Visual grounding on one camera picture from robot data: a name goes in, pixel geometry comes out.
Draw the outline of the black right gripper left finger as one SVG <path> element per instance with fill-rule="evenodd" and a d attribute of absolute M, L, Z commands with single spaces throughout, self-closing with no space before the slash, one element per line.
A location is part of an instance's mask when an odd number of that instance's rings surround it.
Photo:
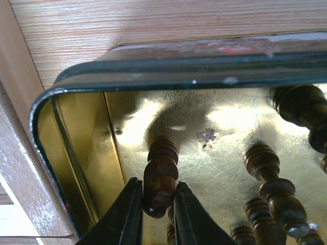
<path fill-rule="evenodd" d="M 142 244 L 142 202 L 142 181 L 132 177 L 105 215 L 77 244 Z"/>

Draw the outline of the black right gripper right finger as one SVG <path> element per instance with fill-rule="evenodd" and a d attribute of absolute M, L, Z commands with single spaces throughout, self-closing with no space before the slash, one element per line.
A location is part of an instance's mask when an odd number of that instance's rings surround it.
<path fill-rule="evenodd" d="M 177 185 L 174 198 L 177 244 L 236 244 L 202 206 L 187 182 Z"/>

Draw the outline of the dark knight piece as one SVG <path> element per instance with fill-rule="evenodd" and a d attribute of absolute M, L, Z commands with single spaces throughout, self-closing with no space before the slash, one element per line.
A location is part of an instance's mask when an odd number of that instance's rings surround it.
<path fill-rule="evenodd" d="M 143 210 L 162 218 L 173 205 L 178 173 L 178 148 L 167 138 L 155 140 L 149 148 L 143 177 Z"/>

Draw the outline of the wooden chessboard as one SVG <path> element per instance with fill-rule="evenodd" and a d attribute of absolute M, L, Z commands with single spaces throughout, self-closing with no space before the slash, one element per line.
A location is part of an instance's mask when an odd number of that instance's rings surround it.
<path fill-rule="evenodd" d="M 1 1 L 1 239 L 74 244 L 70 224 L 29 135 L 29 110 L 43 86 L 9 1 Z"/>

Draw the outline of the gold tin tray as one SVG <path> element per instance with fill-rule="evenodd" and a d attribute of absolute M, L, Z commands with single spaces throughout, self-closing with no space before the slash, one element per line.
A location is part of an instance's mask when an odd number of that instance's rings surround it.
<path fill-rule="evenodd" d="M 244 207 L 260 198 L 244 155 L 271 147 L 311 228 L 286 244 L 326 244 L 326 153 L 272 103 L 274 89 L 302 85 L 326 98 L 326 32 L 123 45 L 64 70 L 32 104 L 29 130 L 79 240 L 132 177 L 143 186 L 150 145 L 167 138 L 177 185 L 187 182 L 230 237 L 253 230 Z M 169 224 L 167 210 L 143 210 L 142 244 L 168 244 Z"/>

